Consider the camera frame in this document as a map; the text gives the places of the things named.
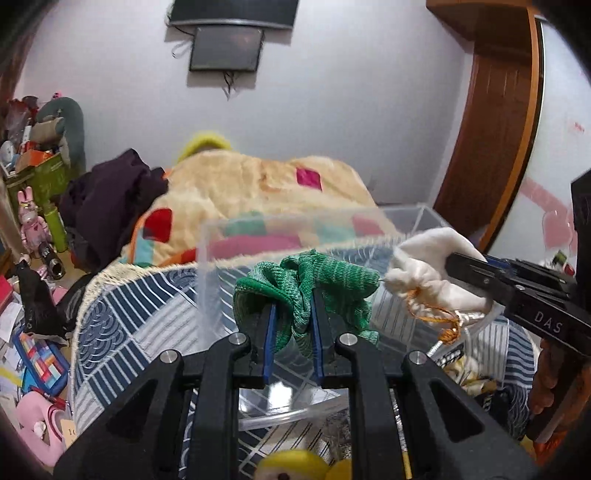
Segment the small black wall monitor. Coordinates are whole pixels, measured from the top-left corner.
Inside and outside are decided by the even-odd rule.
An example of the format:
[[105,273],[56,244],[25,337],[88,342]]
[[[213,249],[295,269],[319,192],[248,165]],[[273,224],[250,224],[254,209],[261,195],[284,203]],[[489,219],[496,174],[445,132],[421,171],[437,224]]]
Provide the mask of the small black wall monitor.
[[190,72],[253,73],[259,68],[264,32],[245,26],[197,27],[189,57]]

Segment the yellow sponge block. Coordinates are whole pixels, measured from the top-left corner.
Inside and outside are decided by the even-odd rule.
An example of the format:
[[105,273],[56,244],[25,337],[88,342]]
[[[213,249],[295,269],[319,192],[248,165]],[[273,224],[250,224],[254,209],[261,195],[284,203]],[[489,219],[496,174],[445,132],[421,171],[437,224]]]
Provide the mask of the yellow sponge block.
[[353,466],[351,459],[342,459],[332,464],[325,474],[325,480],[352,480]]

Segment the green knitted cloth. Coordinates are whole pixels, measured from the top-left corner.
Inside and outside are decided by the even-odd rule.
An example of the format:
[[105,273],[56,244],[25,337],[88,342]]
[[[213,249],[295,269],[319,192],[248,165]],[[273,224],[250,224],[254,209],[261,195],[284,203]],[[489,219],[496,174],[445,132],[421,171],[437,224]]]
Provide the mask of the green knitted cloth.
[[276,304],[276,351],[290,341],[304,357],[312,356],[311,293],[322,290],[325,309],[345,320],[356,335],[376,344],[379,333],[370,329],[369,298],[380,286],[374,269],[335,259],[315,250],[287,256],[279,263],[262,261],[238,279],[232,298],[235,323],[242,328],[266,304]]

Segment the large black wall television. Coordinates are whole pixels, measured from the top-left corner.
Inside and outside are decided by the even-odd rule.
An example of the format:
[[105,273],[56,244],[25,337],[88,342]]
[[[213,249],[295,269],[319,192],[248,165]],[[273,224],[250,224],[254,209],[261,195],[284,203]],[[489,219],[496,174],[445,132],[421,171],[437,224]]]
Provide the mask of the large black wall television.
[[173,26],[243,25],[293,29],[297,0],[176,0],[170,11]]

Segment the pink rabbit figure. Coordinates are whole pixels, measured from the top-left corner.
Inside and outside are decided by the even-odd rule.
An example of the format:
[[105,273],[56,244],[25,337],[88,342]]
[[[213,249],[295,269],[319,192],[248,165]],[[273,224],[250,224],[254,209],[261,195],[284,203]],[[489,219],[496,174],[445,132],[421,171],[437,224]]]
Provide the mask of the pink rabbit figure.
[[42,243],[50,243],[52,236],[45,219],[39,214],[34,201],[33,190],[27,186],[18,191],[18,219],[21,224],[21,241],[31,257],[38,255]]

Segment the pink plush on floor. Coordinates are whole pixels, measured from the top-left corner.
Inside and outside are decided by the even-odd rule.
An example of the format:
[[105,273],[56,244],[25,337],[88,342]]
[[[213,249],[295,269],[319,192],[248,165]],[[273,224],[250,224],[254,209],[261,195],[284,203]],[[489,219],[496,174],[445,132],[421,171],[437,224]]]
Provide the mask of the pink plush on floor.
[[65,402],[30,391],[17,404],[16,416],[26,446],[44,466],[54,467],[65,451],[61,428],[61,420],[68,419]]

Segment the grey green plush toy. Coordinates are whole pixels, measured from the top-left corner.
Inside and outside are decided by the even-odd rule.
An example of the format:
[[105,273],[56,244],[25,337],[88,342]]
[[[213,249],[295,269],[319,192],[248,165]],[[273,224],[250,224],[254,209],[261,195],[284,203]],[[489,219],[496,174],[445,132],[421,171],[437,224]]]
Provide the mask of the grey green plush toy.
[[30,140],[40,147],[57,147],[75,176],[86,171],[84,117],[72,98],[59,97],[46,103],[37,112]]

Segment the yellow plush behind blanket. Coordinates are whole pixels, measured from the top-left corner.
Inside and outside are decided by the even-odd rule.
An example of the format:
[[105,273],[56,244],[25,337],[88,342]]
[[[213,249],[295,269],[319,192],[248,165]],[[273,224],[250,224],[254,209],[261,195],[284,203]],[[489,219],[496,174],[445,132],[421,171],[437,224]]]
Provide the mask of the yellow plush behind blanket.
[[201,131],[195,134],[183,147],[178,156],[177,162],[189,158],[200,152],[208,150],[231,150],[228,140],[221,134],[214,131]]

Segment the yellow white felt doll head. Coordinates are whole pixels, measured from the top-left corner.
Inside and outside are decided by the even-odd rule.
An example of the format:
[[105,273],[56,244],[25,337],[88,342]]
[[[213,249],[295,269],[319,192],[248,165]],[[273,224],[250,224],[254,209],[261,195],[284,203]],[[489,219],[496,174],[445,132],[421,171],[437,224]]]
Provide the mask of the yellow white felt doll head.
[[318,479],[329,472],[329,464],[308,450],[283,450],[259,461],[253,479]]

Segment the colourful blue pencil case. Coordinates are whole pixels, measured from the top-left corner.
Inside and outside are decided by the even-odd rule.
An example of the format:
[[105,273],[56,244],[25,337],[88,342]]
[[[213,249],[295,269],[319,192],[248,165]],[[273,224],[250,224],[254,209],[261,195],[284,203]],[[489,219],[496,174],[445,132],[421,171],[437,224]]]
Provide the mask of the colourful blue pencil case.
[[66,387],[69,363],[58,346],[50,341],[36,340],[23,329],[12,337],[26,371],[32,376],[33,385],[42,392],[57,397]]

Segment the blue white patterned bedspread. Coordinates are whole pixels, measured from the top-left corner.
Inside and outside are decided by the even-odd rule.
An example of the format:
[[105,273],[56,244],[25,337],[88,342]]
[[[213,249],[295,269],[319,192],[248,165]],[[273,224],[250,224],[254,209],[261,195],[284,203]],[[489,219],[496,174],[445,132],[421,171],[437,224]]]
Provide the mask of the blue white patterned bedspread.
[[[174,349],[190,355],[232,332],[215,332],[205,319],[197,264],[107,267],[89,284],[78,313],[70,393],[77,429],[86,430],[161,352]],[[486,406],[499,411],[509,432],[521,437],[538,356],[530,336],[498,316],[464,349],[478,362],[479,371],[497,382],[497,390],[485,396]],[[325,417],[256,430],[239,426],[240,477],[252,477],[267,455],[291,449],[314,452],[329,463],[348,457],[348,402]]]

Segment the beige fluffy patchwork blanket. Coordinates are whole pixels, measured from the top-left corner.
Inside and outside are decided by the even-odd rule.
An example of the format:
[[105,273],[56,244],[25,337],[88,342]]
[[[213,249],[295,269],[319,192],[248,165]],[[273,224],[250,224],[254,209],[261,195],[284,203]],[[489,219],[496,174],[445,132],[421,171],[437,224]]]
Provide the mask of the beige fluffy patchwork blanket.
[[353,167],[328,157],[287,162],[228,150],[192,155],[165,176],[168,190],[135,223],[119,260],[164,267],[394,235]]

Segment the white drawstring cloth pouch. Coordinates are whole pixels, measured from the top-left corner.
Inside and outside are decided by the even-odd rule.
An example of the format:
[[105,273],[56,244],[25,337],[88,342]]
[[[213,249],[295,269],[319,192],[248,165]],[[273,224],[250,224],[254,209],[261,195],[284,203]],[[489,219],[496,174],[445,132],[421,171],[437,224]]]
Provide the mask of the white drawstring cloth pouch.
[[485,259],[453,228],[433,228],[394,249],[383,280],[386,290],[399,295],[414,318],[439,329],[439,341],[444,345],[459,341],[464,329],[483,322],[493,308],[493,301],[477,288],[447,273],[446,261],[454,253],[470,260]]

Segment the clear plastic storage box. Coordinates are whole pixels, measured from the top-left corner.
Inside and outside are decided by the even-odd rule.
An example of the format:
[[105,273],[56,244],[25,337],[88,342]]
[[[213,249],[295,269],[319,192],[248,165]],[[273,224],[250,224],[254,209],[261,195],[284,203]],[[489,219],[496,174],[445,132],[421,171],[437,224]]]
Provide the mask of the clear plastic storage box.
[[239,394],[239,426],[256,430],[329,416],[346,406],[345,394],[315,382],[311,345],[311,291],[356,332],[393,357],[422,350],[441,359],[454,350],[439,339],[443,318],[456,315],[458,344],[473,346],[500,308],[475,289],[455,283],[437,308],[390,291],[384,275],[408,259],[441,272],[453,252],[470,253],[449,225],[424,204],[321,210],[301,214],[250,212],[209,220],[198,242],[199,305],[215,332],[252,327],[270,301],[276,307],[276,354],[269,384]]

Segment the green cardboard box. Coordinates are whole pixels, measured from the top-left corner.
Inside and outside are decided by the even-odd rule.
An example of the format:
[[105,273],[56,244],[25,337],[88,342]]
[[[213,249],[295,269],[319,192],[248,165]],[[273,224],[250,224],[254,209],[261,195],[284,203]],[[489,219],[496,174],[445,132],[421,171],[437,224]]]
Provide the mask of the green cardboard box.
[[70,181],[70,169],[56,154],[35,167],[29,167],[22,172],[10,176],[6,188],[11,207],[18,213],[18,192],[30,186],[34,201],[38,207],[43,207],[53,196],[61,195]]

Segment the green cylinder bottle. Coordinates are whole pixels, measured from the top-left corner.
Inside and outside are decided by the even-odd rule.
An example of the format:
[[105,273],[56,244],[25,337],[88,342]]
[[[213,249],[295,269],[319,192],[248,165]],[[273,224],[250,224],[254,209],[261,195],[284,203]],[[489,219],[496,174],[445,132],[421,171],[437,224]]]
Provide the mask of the green cylinder bottle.
[[44,209],[44,219],[50,231],[55,250],[58,253],[65,252],[68,249],[66,232],[58,209],[55,205],[46,205]]

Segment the dark purple clothing pile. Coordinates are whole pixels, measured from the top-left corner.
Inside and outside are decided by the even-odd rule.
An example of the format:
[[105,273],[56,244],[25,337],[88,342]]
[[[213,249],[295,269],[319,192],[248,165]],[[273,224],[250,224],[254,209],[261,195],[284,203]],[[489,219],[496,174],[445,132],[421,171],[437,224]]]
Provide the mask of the dark purple clothing pile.
[[115,260],[137,220],[167,190],[164,170],[150,168],[133,149],[70,181],[58,211],[78,267],[97,272]]

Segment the floral pouch with striped strap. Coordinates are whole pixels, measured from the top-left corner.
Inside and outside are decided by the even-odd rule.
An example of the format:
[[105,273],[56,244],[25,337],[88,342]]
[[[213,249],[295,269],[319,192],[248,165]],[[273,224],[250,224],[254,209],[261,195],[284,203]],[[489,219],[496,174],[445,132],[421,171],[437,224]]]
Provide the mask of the floral pouch with striped strap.
[[471,397],[497,390],[497,382],[479,371],[478,362],[465,353],[463,345],[442,355],[436,363]]

